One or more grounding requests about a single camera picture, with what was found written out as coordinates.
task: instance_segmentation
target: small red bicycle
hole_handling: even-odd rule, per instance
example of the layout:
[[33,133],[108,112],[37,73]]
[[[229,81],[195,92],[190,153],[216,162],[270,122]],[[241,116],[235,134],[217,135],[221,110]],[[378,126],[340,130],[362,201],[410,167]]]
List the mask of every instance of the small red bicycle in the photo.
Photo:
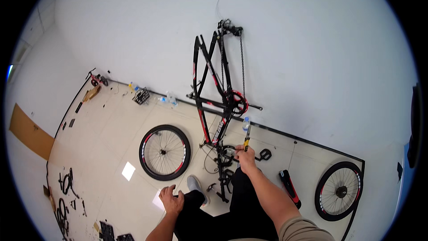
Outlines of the small red bicycle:
[[100,74],[94,76],[92,74],[92,71],[94,71],[96,68],[92,69],[91,71],[89,71],[88,75],[86,76],[85,79],[87,79],[89,77],[89,75],[91,76],[92,80],[91,80],[91,84],[96,87],[98,85],[98,83],[103,83],[104,86],[108,87],[108,80],[105,77],[102,77]]

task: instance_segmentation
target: cardboard box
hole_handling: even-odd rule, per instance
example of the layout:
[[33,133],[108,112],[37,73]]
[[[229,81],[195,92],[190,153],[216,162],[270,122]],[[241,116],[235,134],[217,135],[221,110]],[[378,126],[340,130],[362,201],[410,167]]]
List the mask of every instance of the cardboard box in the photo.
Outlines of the cardboard box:
[[85,95],[85,97],[83,98],[83,101],[82,101],[82,102],[86,102],[86,101],[88,101],[88,100],[90,100],[90,99],[94,98],[94,96],[95,96],[96,94],[98,94],[98,92],[100,91],[100,89],[101,89],[101,85],[100,85],[100,84],[98,84],[98,85],[96,85],[93,89],[91,89],[91,90],[87,91],[87,92],[86,92],[86,95]]

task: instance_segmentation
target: cardboard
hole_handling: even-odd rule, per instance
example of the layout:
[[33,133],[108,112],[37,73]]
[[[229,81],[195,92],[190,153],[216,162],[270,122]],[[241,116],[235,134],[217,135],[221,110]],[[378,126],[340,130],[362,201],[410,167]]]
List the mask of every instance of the cardboard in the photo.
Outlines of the cardboard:
[[55,139],[36,125],[17,104],[13,108],[9,130],[31,151],[49,160]]
[[94,97],[95,97],[95,95],[96,95],[96,94],[98,94],[98,92],[100,91],[100,89],[101,89],[101,85],[100,85],[100,84],[98,84],[98,85],[96,85],[93,89],[91,89],[90,91],[87,91],[87,92],[86,92],[86,95],[85,95],[85,97],[83,98],[83,101],[82,101],[82,102],[86,102],[86,101],[88,101],[88,100],[90,100],[90,99],[94,98]]

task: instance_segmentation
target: screwdriver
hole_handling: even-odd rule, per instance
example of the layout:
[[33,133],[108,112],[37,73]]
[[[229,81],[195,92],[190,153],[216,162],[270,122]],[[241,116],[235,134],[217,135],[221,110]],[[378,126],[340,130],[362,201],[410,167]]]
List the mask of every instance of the screwdriver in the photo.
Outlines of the screwdriver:
[[243,150],[246,152],[248,150],[248,142],[249,142],[249,131],[251,130],[251,125],[248,126],[247,136],[245,137],[245,141],[243,142]]

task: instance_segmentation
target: gray sneaker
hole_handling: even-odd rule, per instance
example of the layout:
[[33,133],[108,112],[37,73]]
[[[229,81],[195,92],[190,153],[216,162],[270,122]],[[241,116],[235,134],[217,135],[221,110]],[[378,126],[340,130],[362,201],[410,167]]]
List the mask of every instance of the gray sneaker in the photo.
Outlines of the gray sneaker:
[[187,178],[187,187],[190,191],[197,190],[204,195],[205,201],[202,203],[203,207],[210,203],[209,197],[205,195],[204,191],[201,189],[201,183],[194,175],[189,175],[189,177]]

